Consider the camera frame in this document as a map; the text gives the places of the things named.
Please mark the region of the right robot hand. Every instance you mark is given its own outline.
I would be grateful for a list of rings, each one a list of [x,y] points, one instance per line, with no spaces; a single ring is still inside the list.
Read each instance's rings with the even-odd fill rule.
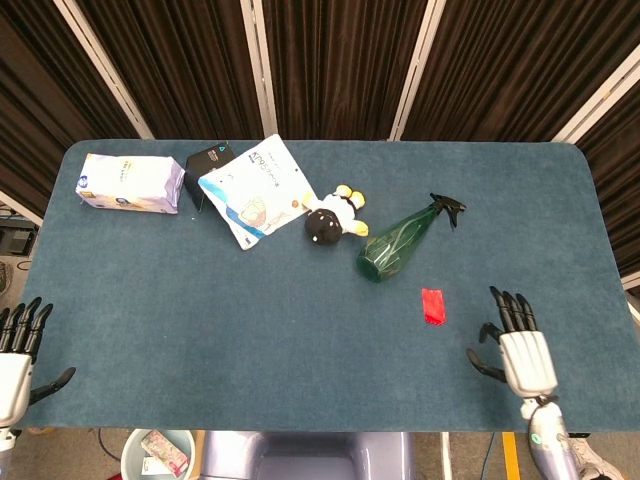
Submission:
[[[492,367],[468,348],[467,357],[482,375],[506,383],[511,391],[523,399],[550,397],[558,385],[549,346],[539,330],[533,309],[520,293],[515,295],[489,287],[496,303],[503,328],[484,323],[479,342],[492,338],[498,345],[502,366]]]

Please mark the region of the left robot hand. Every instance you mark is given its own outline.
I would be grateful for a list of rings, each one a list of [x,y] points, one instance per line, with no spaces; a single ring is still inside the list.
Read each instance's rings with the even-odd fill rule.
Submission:
[[[69,367],[54,381],[32,387],[33,371],[53,304],[28,304],[1,311],[1,428],[16,425],[28,408],[64,388],[76,373]]]

